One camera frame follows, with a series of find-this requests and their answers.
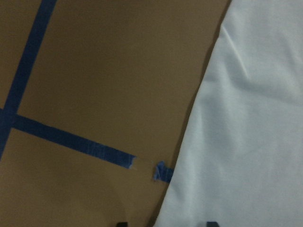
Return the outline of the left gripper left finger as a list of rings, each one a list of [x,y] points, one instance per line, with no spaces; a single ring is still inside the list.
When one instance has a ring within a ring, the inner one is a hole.
[[[116,227],[128,227],[128,222],[118,222]]]

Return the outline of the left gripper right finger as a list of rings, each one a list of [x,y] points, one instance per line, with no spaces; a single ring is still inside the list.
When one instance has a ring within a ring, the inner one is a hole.
[[[207,221],[206,227],[217,227],[217,222],[215,222],[215,221]]]

